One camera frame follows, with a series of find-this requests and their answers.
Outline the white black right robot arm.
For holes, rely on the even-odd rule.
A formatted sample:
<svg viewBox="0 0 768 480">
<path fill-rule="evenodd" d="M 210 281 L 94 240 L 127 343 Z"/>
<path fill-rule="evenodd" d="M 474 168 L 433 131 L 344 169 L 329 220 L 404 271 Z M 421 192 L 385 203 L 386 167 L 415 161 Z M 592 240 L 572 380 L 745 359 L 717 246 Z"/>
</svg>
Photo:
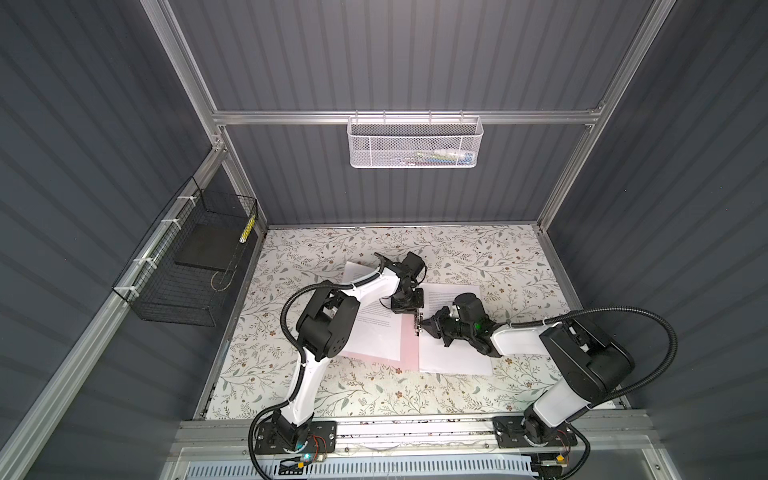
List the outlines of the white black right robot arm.
<svg viewBox="0 0 768 480">
<path fill-rule="evenodd" d="M 575 313 L 523 324 L 493 321 L 473 293 L 462 293 L 447 306 L 418 321 L 421 332 L 445 348 L 456 341 L 490 358 L 546 355 L 560 379 L 528 406 L 518 428 L 532 446 L 543 447 L 585 409 L 607 401 L 634 370 L 631 355 L 600 329 L 588 314 Z"/>
</svg>

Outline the pink file folder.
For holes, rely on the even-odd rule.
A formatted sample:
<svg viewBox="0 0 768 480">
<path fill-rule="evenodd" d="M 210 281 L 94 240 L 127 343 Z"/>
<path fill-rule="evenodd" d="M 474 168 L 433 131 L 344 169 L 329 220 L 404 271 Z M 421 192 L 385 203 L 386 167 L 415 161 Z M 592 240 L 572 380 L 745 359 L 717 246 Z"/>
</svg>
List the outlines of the pink file folder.
<svg viewBox="0 0 768 480">
<path fill-rule="evenodd" d="M 382 362 L 369 362 L 363 359 L 362 361 L 368 363 L 379 363 L 401 370 L 406 371 L 418 371 L 419 370 L 419 336 L 414 333 L 414 316 L 412 314 L 398 314 L 403 316 L 402 323 L 402 346 L 401 346 L 401 361 L 399 363 L 385 364 Z"/>
</svg>

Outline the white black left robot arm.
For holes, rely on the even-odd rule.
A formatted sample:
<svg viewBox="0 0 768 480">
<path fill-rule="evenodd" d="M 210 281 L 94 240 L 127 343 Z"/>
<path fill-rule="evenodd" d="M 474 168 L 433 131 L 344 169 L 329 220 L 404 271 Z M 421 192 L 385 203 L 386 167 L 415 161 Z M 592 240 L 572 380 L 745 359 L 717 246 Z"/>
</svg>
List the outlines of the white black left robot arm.
<svg viewBox="0 0 768 480">
<path fill-rule="evenodd" d="M 292 450 L 305 446 L 314 417 L 315 398 L 331 359 L 348 343 L 361 308 L 388 300 L 398 314 L 424 306 L 421 282 L 427 266 L 409 252 L 400 261 L 378 253 L 379 265 L 347 283 L 325 280 L 302 287 L 283 305 L 279 324 L 298 354 L 288 396 L 269 407 L 270 423 Z"/>
</svg>

